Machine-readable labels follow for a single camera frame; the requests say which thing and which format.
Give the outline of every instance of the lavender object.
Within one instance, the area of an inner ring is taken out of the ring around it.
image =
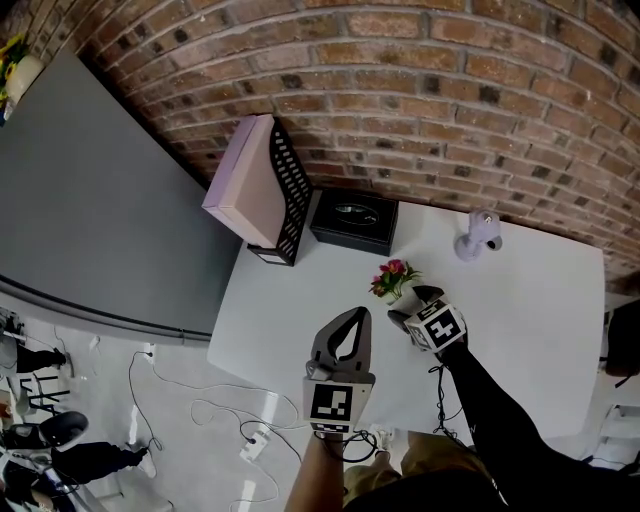
[[[474,261],[482,252],[482,246],[497,251],[502,247],[500,217],[487,210],[476,210],[469,214],[469,233],[458,237],[454,250],[462,261]]]

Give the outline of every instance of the flower vase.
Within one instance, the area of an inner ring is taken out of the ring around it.
[[[412,286],[421,284],[420,279],[412,279],[406,283],[402,283],[400,287],[400,297],[396,298],[390,293],[382,296],[385,304],[393,309],[404,310],[416,299],[415,294],[411,291]]]

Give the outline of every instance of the pink box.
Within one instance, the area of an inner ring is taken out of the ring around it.
[[[249,116],[238,125],[202,207],[253,245],[273,249],[286,205],[271,166],[270,114]]]

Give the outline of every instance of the white table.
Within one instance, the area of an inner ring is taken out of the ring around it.
[[[602,340],[602,251],[502,223],[502,249],[463,263],[453,241],[467,226],[465,214],[400,203],[392,256],[408,260],[426,284],[445,290],[465,316],[471,351],[543,437],[579,432]],[[316,332],[338,314],[366,306],[373,316],[371,371],[377,382],[361,421],[431,432],[437,425],[437,377],[428,370],[437,362],[411,346],[387,319],[382,300],[368,293],[387,259],[319,243],[308,228],[293,268],[265,264],[241,249],[209,362],[300,403]],[[444,390],[452,415],[460,402],[448,372]],[[508,427],[509,418],[504,421]],[[469,440],[463,414],[448,425]]]

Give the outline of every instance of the black mesh file organizer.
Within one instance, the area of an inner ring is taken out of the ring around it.
[[[284,224],[275,249],[264,249],[258,245],[249,245],[248,249],[267,263],[293,267],[313,187],[278,118],[274,118],[271,130],[269,156],[285,200]]]

